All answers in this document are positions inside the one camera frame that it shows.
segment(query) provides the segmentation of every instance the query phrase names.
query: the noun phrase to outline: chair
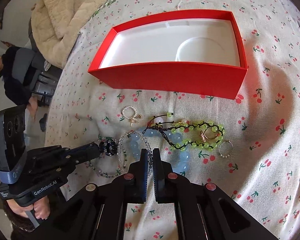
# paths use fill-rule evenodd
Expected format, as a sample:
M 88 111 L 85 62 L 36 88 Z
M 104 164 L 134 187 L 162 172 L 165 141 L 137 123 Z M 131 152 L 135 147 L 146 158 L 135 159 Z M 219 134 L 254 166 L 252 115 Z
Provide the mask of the chair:
M 39 93 L 34 91 L 34 88 L 37 84 L 37 82 L 40 82 L 42 84 L 49 85 L 47 82 L 41 81 L 39 78 L 40 76 L 45 77 L 47 79 L 52 79 L 49 76 L 45 75 L 42 73 L 44 70 L 44 62 L 45 59 L 43 58 L 42 54 L 40 52 L 35 52 L 31 49 L 27 48 L 20 48 L 18 49 L 16 53 L 15 60 L 13 62 L 13 67 L 12 67 L 12 77 L 19 80 L 21 83 L 23 83 L 26 73 L 28 71 L 28 68 L 30 66 L 34 67 L 36 69 L 34 76 L 32 78 L 32 81 L 30 85 L 28 85 L 26 88 L 28 88 L 31 93 L 41 95 L 41 102 L 43 105 L 48 105 L 46 104 L 46 98 L 52 98 L 53 95 L 49 95 L 46 93 Z M 59 71 L 54 69 L 55 73 L 60 73 L 62 70 L 60 69 Z

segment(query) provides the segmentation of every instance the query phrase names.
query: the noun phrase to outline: beige fuzzy coat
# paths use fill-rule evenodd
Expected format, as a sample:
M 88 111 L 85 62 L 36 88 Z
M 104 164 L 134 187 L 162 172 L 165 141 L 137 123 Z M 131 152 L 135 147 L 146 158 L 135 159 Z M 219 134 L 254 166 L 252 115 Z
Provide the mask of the beige fuzzy coat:
M 79 30 L 106 0 L 38 0 L 31 26 L 38 49 L 53 65 L 64 68 Z

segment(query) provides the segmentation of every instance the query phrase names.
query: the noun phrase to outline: cherry print tablecloth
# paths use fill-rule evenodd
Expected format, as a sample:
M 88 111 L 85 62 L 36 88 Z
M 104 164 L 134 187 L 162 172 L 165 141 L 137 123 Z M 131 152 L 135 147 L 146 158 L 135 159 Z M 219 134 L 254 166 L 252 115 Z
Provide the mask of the cherry print tablecloth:
M 182 91 L 115 90 L 87 73 L 104 37 L 114 25 L 138 17 L 183 9 L 222 9 L 233 12 L 240 29 L 249 71 L 235 100 Z M 195 79 L 196 73 L 152 73 L 149 78 Z M 206 76 L 222 85 L 217 76 Z M 216 150 L 191 150 L 191 182 L 212 181 L 257 221 L 280 239 L 293 239 L 300 231 L 300 12 L 289 0 L 109 0 L 81 29 L 51 103 L 46 146 L 77 147 L 98 138 L 119 138 L 130 130 L 121 110 L 133 106 L 144 116 L 173 112 L 176 121 L 212 120 L 225 126 L 225 139 L 234 150 L 228 159 Z M 198 132 L 184 138 L 196 139 Z M 162 138 L 150 138 L 162 159 L 173 166 L 178 151 L 171 152 Z M 128 152 L 128 163 L 133 161 Z M 117 168 L 115 157 L 95 161 L 104 172 Z M 85 164 L 69 175 L 62 187 L 70 198 L 86 183 L 111 179 L 97 177 Z M 144 205 L 128 207 L 124 239 L 176 239 L 172 205 L 154 201 L 148 183 Z

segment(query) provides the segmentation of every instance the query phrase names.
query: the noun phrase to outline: metal screw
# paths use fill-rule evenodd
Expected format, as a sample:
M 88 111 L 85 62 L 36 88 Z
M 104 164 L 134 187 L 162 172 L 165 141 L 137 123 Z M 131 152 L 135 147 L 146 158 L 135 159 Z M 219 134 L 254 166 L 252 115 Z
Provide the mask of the metal screw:
M 170 172 L 168 174 L 168 178 L 169 179 L 176 179 L 178 177 L 178 174 L 174 173 L 174 172 Z
M 208 184 L 206 185 L 206 188 L 207 188 L 208 190 L 215 190 L 215 189 L 217 188 L 217 186 L 216 186 L 214 183 L 208 183 Z
M 126 174 L 124 174 L 123 177 L 124 177 L 124 179 L 127 179 L 127 180 L 128 180 L 128 179 L 133 179 L 134 176 L 133 176 L 132 173 L 126 173 Z
M 94 184 L 88 184 L 86 186 L 87 191 L 94 191 L 95 189 L 96 189 L 96 185 L 94 185 Z

